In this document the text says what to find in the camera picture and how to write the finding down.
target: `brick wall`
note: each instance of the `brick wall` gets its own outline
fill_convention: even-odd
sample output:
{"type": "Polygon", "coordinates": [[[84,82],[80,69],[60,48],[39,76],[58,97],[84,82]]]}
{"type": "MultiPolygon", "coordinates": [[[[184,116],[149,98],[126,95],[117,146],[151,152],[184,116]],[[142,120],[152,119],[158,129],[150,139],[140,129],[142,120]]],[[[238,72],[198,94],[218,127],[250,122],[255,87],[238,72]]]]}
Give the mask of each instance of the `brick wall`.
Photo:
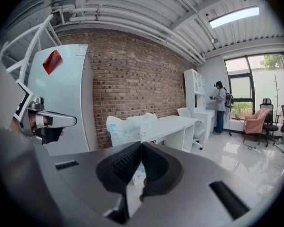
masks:
{"type": "Polygon", "coordinates": [[[88,44],[94,72],[94,117],[100,147],[110,145],[109,115],[177,115],[185,106],[183,71],[195,65],[172,50],[132,34],[80,29],[58,34],[63,44],[88,44]]]}

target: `tree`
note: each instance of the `tree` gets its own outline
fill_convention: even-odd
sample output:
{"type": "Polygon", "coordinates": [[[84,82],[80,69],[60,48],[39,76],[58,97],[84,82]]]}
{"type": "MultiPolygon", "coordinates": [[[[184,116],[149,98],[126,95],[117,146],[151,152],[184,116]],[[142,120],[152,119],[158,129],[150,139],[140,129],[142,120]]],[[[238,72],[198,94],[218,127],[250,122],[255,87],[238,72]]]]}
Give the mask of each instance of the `tree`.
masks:
{"type": "Polygon", "coordinates": [[[260,65],[265,66],[265,70],[284,69],[284,61],[281,55],[264,55],[264,60],[260,65]]]}

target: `white shirt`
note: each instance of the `white shirt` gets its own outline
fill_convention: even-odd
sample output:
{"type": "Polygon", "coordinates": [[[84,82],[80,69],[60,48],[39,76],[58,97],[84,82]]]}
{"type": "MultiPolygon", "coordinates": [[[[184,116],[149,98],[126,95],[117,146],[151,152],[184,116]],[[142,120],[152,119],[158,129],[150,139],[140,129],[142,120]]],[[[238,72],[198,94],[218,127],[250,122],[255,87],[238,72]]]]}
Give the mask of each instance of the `white shirt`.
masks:
{"type": "Polygon", "coordinates": [[[216,99],[217,99],[217,111],[225,111],[226,91],[224,88],[219,89],[218,94],[216,95],[216,99]]]}

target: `backpack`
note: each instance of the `backpack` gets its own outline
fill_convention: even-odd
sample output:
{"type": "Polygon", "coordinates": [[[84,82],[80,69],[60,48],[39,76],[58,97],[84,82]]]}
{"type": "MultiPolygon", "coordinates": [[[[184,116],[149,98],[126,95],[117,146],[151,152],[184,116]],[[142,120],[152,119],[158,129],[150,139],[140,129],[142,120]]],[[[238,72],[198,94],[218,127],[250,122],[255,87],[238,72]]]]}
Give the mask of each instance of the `backpack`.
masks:
{"type": "Polygon", "coordinates": [[[225,107],[229,108],[231,111],[232,105],[233,105],[233,96],[230,93],[226,93],[225,107]]]}

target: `white chair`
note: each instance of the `white chair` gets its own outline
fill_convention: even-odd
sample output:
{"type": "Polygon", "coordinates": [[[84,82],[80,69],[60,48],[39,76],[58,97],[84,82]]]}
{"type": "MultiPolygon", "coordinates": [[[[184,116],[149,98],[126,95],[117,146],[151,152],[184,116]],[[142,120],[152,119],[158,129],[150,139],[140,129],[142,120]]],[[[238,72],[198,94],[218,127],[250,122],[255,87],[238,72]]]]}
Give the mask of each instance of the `white chair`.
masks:
{"type": "MultiPolygon", "coordinates": [[[[179,116],[192,118],[190,111],[188,108],[178,108],[177,109],[179,116]]],[[[205,129],[201,128],[202,121],[197,121],[195,123],[195,131],[194,131],[194,138],[193,138],[193,145],[199,147],[199,149],[203,149],[203,146],[200,144],[200,138],[205,133],[205,129]]]]}

